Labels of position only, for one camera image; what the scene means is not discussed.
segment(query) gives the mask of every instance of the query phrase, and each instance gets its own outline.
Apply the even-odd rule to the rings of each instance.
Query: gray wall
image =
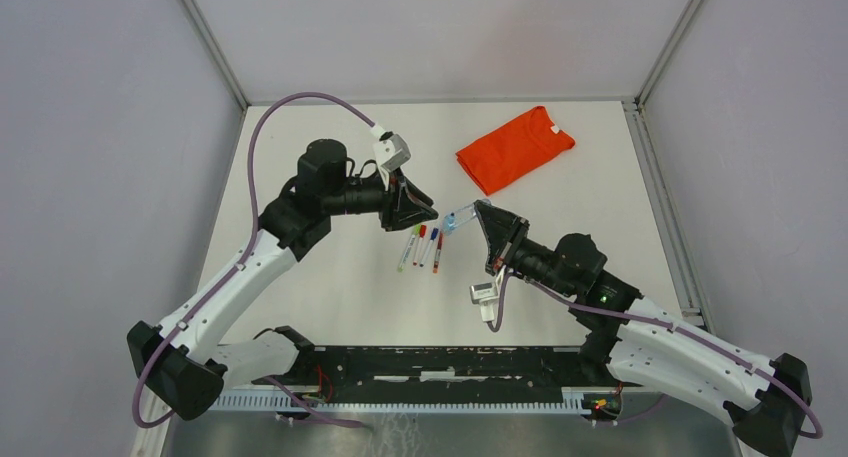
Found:
[[[621,97],[687,0],[197,0],[252,101]]]
[[[810,367],[798,457],[848,448],[845,2],[708,0],[647,103],[719,334]]]
[[[239,112],[177,0],[0,22],[0,453],[126,455],[125,334],[194,290]]]

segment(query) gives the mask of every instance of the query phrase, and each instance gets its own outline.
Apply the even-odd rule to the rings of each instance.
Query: marker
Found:
[[[433,232],[430,234],[430,242],[427,242],[427,249],[424,251],[424,258],[418,263],[421,267],[424,267],[424,262],[427,262],[427,257],[430,256],[430,249],[433,248],[433,242],[436,241],[436,237],[439,235],[439,228],[433,227]]]
[[[415,267],[418,265],[418,259],[416,256],[418,255],[418,247],[421,245],[421,241],[424,240],[424,236],[427,235],[427,226],[421,224],[421,228],[418,230],[418,238],[415,239],[415,248],[412,249],[412,266]]]
[[[412,233],[409,234],[409,241],[406,243],[406,248],[404,248],[403,254],[400,256],[398,272],[403,272],[403,268],[406,266],[406,260],[409,259],[409,253],[412,251],[412,246],[415,244],[415,238],[418,237],[418,231],[420,228],[420,224],[412,228]]]
[[[439,234],[439,243],[436,244],[436,256],[433,257],[433,273],[439,273],[439,258],[442,256],[442,240],[445,238],[445,233]]]

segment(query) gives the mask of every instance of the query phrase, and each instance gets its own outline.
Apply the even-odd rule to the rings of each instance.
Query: orange cloth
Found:
[[[543,106],[533,107],[456,153],[459,165],[486,195],[574,147]]]

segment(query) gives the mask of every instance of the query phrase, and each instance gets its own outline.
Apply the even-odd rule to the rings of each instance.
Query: robotic arm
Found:
[[[474,208],[488,246],[486,271],[497,276],[494,285],[472,287],[484,320],[494,320],[491,306],[503,303],[499,284],[518,276],[568,305],[590,330],[580,349],[584,370],[605,368],[621,382],[699,407],[768,456],[789,456],[799,435],[818,435],[801,431],[812,401],[801,360],[783,354],[772,361],[670,316],[605,271],[607,257],[588,235],[566,235],[550,250],[527,238],[526,219],[485,201]],[[574,295],[574,302],[565,299]]]
[[[240,344],[219,343],[256,297],[330,232],[332,216],[376,213],[386,231],[438,217],[433,201],[400,169],[410,157],[403,139],[387,132],[374,144],[374,152],[375,160],[368,163],[374,163],[376,170],[363,177],[361,172],[347,171],[351,159],[340,142],[312,142],[298,160],[297,175],[259,217],[260,230],[248,258],[243,259],[247,246],[242,247],[209,284],[159,325],[138,322],[130,330],[127,342],[139,376],[169,338],[166,333],[181,330],[170,336],[146,379],[177,415],[194,419],[222,390],[292,366],[304,339],[291,329]],[[211,299],[195,311],[207,295]]]

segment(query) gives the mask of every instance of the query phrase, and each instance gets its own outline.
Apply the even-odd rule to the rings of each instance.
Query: clear plastic object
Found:
[[[491,204],[489,199],[482,200],[487,204]],[[474,210],[474,202],[466,205],[465,207],[460,207],[445,216],[444,220],[442,221],[442,233],[444,233],[445,236],[448,236],[454,230],[471,222],[476,218],[477,211]]]

